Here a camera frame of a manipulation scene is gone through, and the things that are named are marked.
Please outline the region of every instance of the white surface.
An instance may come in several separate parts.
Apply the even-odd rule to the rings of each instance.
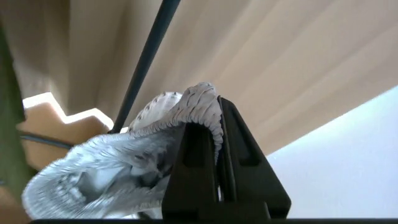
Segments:
[[[398,87],[267,158],[289,218],[398,218]]]

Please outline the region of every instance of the green object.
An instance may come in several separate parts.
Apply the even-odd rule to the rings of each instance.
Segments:
[[[16,125],[25,120],[21,91],[7,40],[0,25],[0,180],[21,201],[21,194],[36,171],[25,158]]]

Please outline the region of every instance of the beige wall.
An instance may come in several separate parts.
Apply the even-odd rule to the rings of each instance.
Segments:
[[[97,107],[114,119],[160,0],[39,2],[27,15],[44,15],[29,18],[46,21],[46,44],[26,48],[46,49],[34,57],[48,58],[44,80],[67,113]],[[67,22],[53,8],[69,10]],[[183,0],[127,123],[156,94],[210,81],[268,154],[398,84],[397,21],[395,0]],[[40,30],[29,32],[41,43]]]

